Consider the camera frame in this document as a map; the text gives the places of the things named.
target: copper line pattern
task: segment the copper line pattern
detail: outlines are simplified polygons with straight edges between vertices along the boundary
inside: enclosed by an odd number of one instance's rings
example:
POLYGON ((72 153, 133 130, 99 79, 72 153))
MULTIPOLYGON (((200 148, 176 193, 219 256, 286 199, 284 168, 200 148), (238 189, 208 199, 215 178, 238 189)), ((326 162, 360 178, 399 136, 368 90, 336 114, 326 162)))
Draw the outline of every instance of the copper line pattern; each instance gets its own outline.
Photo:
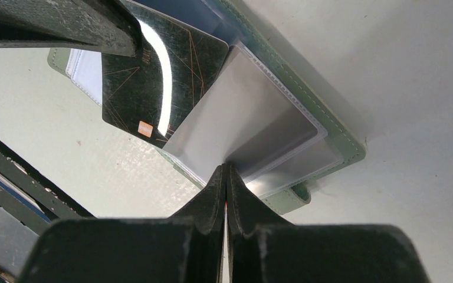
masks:
POLYGON ((193 38, 192 38, 192 47, 193 47, 193 52, 195 53, 195 59, 197 60, 197 66, 199 67, 199 74, 201 75, 201 82, 204 83, 204 78, 202 77, 202 71, 201 71, 201 62, 199 62, 199 57, 197 56, 197 51, 195 50, 195 44, 193 43, 193 38))
POLYGON ((125 70, 120 70, 120 71, 115 71, 115 72, 107 73, 107 74, 103 74, 103 75, 113 75, 113 74, 117 74, 117 73, 120 73, 120 72, 124 72, 124 71, 129 71, 129 70, 132 70, 132 69, 136 69, 136 68, 139 68, 139 67, 133 67, 133 68, 129 68, 129 69, 125 69, 125 70))
POLYGON ((121 124, 121 126, 126 129, 127 132, 130 132, 128 126, 126 125, 126 123, 124 123, 124 121, 122 120, 122 118, 120 117, 119 114, 117 114, 117 116, 112 112, 112 110, 110 109, 110 107, 107 107, 108 111, 109 111, 109 114, 110 114, 110 117, 112 117, 112 119, 114 119, 116 122, 118 122, 119 124, 121 124))
POLYGON ((192 108, 195 107, 195 88, 193 86, 193 58, 192 58, 192 33, 188 31, 188 43, 190 44, 190 66, 192 71, 192 108))
MULTIPOLYGON (((179 58, 178 55, 176 55, 176 53, 174 53, 171 49, 170 49, 169 51, 171 51, 171 53, 172 53, 174 56, 176 56, 176 58, 178 58, 178 60, 180 60, 181 63, 183 63, 183 65, 185 65, 189 70, 192 70, 192 69, 190 69, 190 66, 188 66, 183 60, 181 60, 181 58, 179 58)), ((197 75, 196 72, 193 72, 193 74, 194 74, 199 80, 201 79, 201 78, 199 77, 199 75, 197 75)))
POLYGON ((129 75, 129 77, 125 81, 123 81, 122 84, 119 87, 117 87, 117 89, 107 98, 107 101, 140 69, 140 67, 135 67, 135 68, 136 68, 136 70, 134 70, 129 75))

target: green leather cover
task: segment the green leather cover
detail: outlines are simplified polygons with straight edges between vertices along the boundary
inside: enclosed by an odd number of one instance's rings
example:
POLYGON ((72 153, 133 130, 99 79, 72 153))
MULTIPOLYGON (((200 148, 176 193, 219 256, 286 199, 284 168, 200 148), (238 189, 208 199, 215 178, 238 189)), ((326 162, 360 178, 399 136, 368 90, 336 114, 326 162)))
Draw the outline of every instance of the green leather cover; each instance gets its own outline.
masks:
POLYGON ((51 68, 60 74, 67 76, 68 59, 70 57, 70 48, 52 48, 48 54, 48 64, 51 68))

